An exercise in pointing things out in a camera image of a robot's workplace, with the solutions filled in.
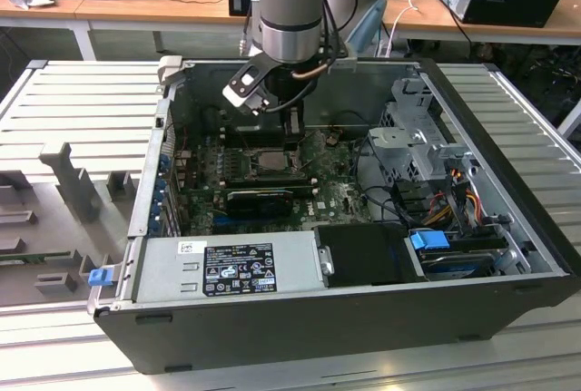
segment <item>workbench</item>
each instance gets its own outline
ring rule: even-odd
[[[440,68],[454,78],[458,93],[471,100],[468,102],[471,111],[486,125],[505,156],[527,179],[528,186],[551,217],[581,251],[581,217],[576,206],[579,180],[575,175],[566,175],[581,164],[578,152],[562,141],[531,105],[524,100],[517,103],[522,95],[514,89],[505,91],[508,85],[500,74],[477,64],[443,64]],[[23,151],[11,151],[16,143],[24,148],[23,143],[42,143],[51,133],[67,132],[73,146],[92,143],[91,148],[84,148],[84,155],[73,156],[73,163],[87,166],[88,161],[97,160],[87,166],[95,180],[102,179],[103,169],[128,170],[134,178],[139,178],[144,157],[142,146],[147,144],[143,134],[151,128],[146,116],[152,114],[149,107],[155,105],[156,85],[152,81],[157,77],[156,69],[155,62],[50,62],[42,72],[26,70],[0,103],[4,108],[0,111],[3,116],[0,130],[9,131],[0,132],[6,134],[0,139],[4,143],[3,154],[13,159],[24,157]],[[120,84],[120,75],[130,89]],[[91,94],[94,99],[88,99],[87,93],[98,94]],[[117,117],[103,117],[101,112],[97,117],[90,117],[94,114],[90,111],[91,105],[102,107],[114,103],[118,93],[124,93],[124,105],[115,105],[116,111],[109,112]],[[41,98],[44,99],[39,97],[42,94],[48,96],[45,96],[46,103],[40,104]],[[143,105],[134,104],[135,100],[129,100],[128,95],[139,97],[142,99],[139,104]],[[26,105],[30,104],[34,109],[26,112],[30,109]],[[527,105],[525,112],[518,110],[520,104]],[[41,130],[44,133],[27,132],[25,123],[20,124],[39,117],[44,118]],[[67,122],[73,129],[67,131],[59,127],[55,130],[54,124],[59,118],[74,118]],[[458,131],[453,133],[461,138]],[[560,148],[549,146],[550,139],[558,141]],[[118,144],[115,148],[96,144],[107,142]],[[116,165],[112,165],[111,158],[104,158],[111,149],[117,157]],[[22,160],[15,162],[20,164],[13,164],[16,169],[24,166]],[[40,162],[27,163],[25,173],[27,176],[43,174],[38,170],[41,168]],[[579,389],[581,381],[578,374],[581,368],[579,311],[581,297],[575,295],[555,308],[529,311],[488,341],[144,376],[134,370],[127,357],[94,324],[86,311],[86,301],[64,300],[63,303],[2,308],[0,365],[4,368],[0,368],[0,387],[27,386],[27,390],[39,391],[268,391],[291,388],[313,391],[492,388],[567,391]],[[426,326],[431,326],[429,316]],[[256,344],[268,350],[276,341],[259,340]]]
[[[235,34],[243,18],[228,14],[228,0],[195,0],[214,4],[185,4],[168,0],[56,0],[56,5],[28,11],[0,0],[0,25],[72,30],[84,60],[97,57],[93,30],[151,31],[157,51],[160,32]],[[399,20],[397,36],[464,41],[447,8],[439,0],[416,0],[418,12]],[[384,21],[388,27],[407,0],[389,0]],[[474,42],[516,44],[581,44],[581,0],[561,0],[544,28],[463,25]]]

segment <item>blue latch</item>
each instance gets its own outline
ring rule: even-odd
[[[450,243],[443,230],[419,230],[411,237],[415,250],[448,249]]]
[[[89,273],[89,287],[103,287],[113,284],[113,269],[95,269]]]

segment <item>warning label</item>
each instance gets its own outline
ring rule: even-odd
[[[272,243],[206,247],[203,266],[206,296],[276,291]]]

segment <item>desk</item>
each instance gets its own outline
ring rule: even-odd
[[[439,0],[416,0],[419,12],[406,12],[399,21],[398,36],[430,40],[464,37]],[[391,0],[384,21],[391,26],[407,5]],[[28,12],[2,0],[0,25],[66,28],[74,32],[85,60],[94,60],[92,30],[157,32],[156,49],[162,50],[159,32],[237,33],[243,18],[228,15],[228,2],[184,4],[167,0],[57,0],[57,5]],[[464,25],[475,42],[516,44],[581,44],[581,0],[561,0],[545,28]]]
[[[398,22],[401,37],[465,41],[448,9],[439,0],[415,0],[418,12],[406,12]],[[383,18],[392,26],[407,0],[390,0]],[[474,42],[500,44],[581,44],[581,0],[560,0],[543,28],[463,24]]]

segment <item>yellow wire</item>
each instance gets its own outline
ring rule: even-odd
[[[435,214],[434,216],[432,216],[431,218],[429,218],[425,224],[429,225],[431,223],[434,223],[435,221],[437,221],[438,219],[441,219],[442,217],[448,215],[450,212],[452,211],[452,209],[450,208],[450,206],[448,205],[445,209],[441,210],[438,214]]]

